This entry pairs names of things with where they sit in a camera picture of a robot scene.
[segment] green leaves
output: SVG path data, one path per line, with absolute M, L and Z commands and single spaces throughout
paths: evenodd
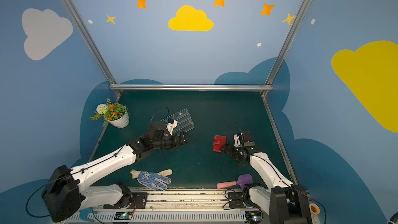
M 97 120 L 99 119 L 101 116 L 104 118 L 104 126 L 107 120 L 109 120 L 109 117 L 112 116 L 113 120 L 117 120 L 120 119 L 121 117 L 123 117 L 123 115 L 126 113 L 127 108 L 123 105 L 120 104 L 119 102 L 115 102 L 114 104 L 112 103 L 112 101 L 110 99 L 106 99 L 106 106 L 107 106 L 107 111 L 104 114 L 99 114 L 98 112 L 95 112 L 96 115 L 94 115 L 93 117 L 91 117 L 91 120 Z

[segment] transparent acrylic stand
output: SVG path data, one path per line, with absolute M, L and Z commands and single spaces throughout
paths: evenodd
M 174 128 L 173 133 L 178 134 L 178 132 L 188 132 L 189 130 L 192 130 L 195 127 L 191 115 L 189 114 L 188 109 L 186 108 L 180 112 L 176 112 L 175 114 L 170 115 L 166 119 L 168 120 L 170 118 L 177 121 L 177 126 Z

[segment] white flower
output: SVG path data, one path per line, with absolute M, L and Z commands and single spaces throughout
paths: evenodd
M 105 104 L 99 104 L 98 107 L 97 107 L 97 112 L 99 114 L 104 114 L 107 109 L 108 108 L 107 108 L 107 106 Z

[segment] purple brush head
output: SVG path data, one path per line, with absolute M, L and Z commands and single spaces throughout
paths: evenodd
M 239 185 L 242 189 L 245 187 L 245 184 L 251 183 L 253 183 L 253 178 L 251 177 L 251 174 L 240 175 L 238 177 L 238 180 L 236 181 L 236 184 Z

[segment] yellow cloud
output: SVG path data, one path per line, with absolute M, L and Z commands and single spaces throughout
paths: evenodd
M 331 65 L 376 121 L 398 132 L 398 45 L 376 41 L 341 50 Z
M 169 28 L 172 30 L 207 31 L 211 30 L 213 25 L 204 11 L 196 10 L 190 5 L 179 8 L 176 17 L 169 20 Z

